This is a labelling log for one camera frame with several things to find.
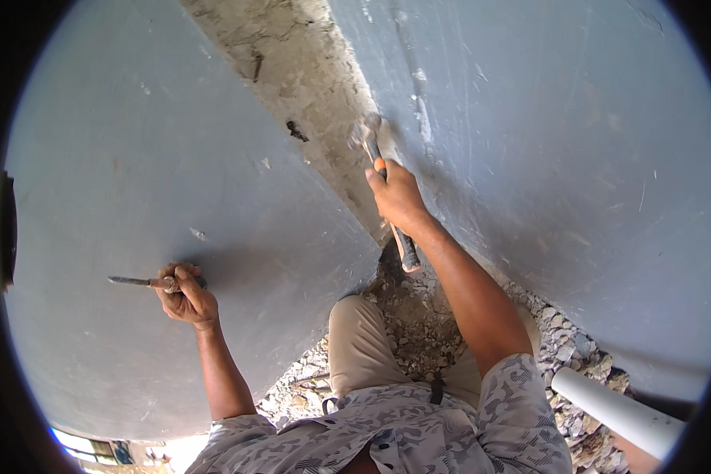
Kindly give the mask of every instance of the gravel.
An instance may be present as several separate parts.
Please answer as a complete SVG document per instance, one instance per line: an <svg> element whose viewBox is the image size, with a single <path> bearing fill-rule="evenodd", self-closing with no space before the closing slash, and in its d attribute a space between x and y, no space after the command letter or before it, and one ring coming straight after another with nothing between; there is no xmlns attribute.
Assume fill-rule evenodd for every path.
<svg viewBox="0 0 711 474"><path fill-rule="evenodd" d="M382 310L390 346L404 373L414 381L431 382L443 368L453 365L465 343L434 270L425 265L405 275L396 261L386 250L377 279L364 297ZM514 302L530 310L540 329L542 346L537 365L558 429L571 450L574 472L591 466L601 473L627 472L623 453L613 447L607 427L550 390L553 375L562 367L570 367L618 393L627 391L627 374L614 368L611 355L600 351L557 308L515 283L508 282L503 289ZM328 345L325 337L294 362L257 405L258 412L278 428L290 420L322 416L322 402L332 396L322 392L328 387ZM322 375L313 382L295 384Z"/></svg>

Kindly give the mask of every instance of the gray wall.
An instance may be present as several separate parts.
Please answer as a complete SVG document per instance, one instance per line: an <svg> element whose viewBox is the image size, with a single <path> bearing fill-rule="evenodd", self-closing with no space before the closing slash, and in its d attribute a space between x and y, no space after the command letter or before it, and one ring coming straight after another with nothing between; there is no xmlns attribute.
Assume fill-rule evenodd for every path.
<svg viewBox="0 0 711 474"><path fill-rule="evenodd" d="M698 399L711 374L711 84L664 7L332 7L451 233L561 308L637 389Z"/></svg>
<svg viewBox="0 0 711 474"><path fill-rule="evenodd" d="M200 264L259 398L380 254L175 1L74 6L28 82L7 168L10 330L61 429L158 440L209 428L192 328L108 275Z"/></svg>

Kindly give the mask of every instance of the short sleeve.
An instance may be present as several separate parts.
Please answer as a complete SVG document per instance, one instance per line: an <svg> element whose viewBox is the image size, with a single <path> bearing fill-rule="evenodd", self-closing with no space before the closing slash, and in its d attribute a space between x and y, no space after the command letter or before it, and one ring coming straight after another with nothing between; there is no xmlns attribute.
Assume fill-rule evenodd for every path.
<svg viewBox="0 0 711 474"><path fill-rule="evenodd" d="M509 467L515 472L572 472L569 448L531 355L510 355L485 374L477 424L478 440L495 472L508 472Z"/></svg>
<svg viewBox="0 0 711 474"><path fill-rule="evenodd" d="M240 415L219 419L211 424L209 442L185 474L207 472L220 456L244 448L276 434L277 428L261 415Z"/></svg>

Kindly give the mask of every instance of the white pvc pipe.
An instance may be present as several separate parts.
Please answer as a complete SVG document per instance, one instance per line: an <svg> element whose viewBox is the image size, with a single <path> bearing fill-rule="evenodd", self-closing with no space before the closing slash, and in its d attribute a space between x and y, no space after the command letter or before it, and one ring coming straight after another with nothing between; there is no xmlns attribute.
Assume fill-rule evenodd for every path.
<svg viewBox="0 0 711 474"><path fill-rule="evenodd" d="M686 424L564 367L551 388L641 450L663 460Z"/></svg>

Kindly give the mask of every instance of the leg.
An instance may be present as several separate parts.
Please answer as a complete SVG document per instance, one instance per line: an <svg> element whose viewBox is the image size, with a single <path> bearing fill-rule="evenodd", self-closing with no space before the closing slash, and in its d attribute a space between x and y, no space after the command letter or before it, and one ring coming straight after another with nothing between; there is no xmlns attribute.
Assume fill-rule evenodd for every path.
<svg viewBox="0 0 711 474"><path fill-rule="evenodd" d="M536 360L538 358L538 352L540 352L540 331L538 330L538 324L534 321L534 318L527 308L519 304L515 306L516 313L519 314L521 322L524 323L524 327L529 335L529 339L532 343L532 351ZM451 397L463 400L469 405L474 406L474 408L479 406L479 397L482 391L482 377L479 375L479 369L477 369L477 361L468 348L464 350L458 360L455 361L453 367L448 369L447 374L443 376L443 380L446 384L445 393Z"/></svg>
<svg viewBox="0 0 711 474"><path fill-rule="evenodd" d="M332 308L329 367L338 398L359 388L412 383L389 350L379 308L361 296L343 298Z"/></svg>

